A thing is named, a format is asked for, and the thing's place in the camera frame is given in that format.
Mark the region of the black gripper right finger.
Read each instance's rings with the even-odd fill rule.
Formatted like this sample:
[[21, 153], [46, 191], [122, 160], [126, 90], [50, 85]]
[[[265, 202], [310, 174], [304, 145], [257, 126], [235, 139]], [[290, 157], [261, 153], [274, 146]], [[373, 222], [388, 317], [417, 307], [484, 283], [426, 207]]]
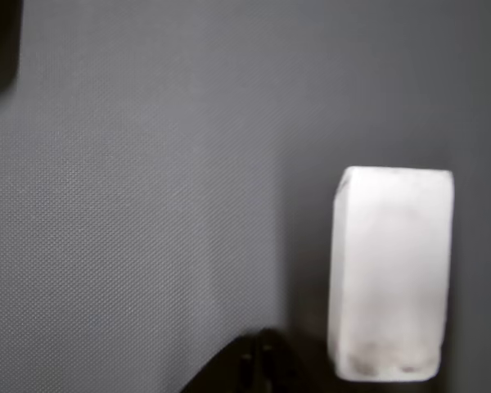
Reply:
[[308, 383], [291, 345], [280, 332], [258, 335], [260, 392], [306, 392]]

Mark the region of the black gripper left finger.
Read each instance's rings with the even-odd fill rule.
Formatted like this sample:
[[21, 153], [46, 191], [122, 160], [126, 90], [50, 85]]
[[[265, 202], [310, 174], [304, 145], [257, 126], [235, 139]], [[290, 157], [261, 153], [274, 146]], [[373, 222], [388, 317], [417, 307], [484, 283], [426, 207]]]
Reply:
[[182, 392], [247, 392], [253, 384], [256, 336], [229, 342], [186, 384]]

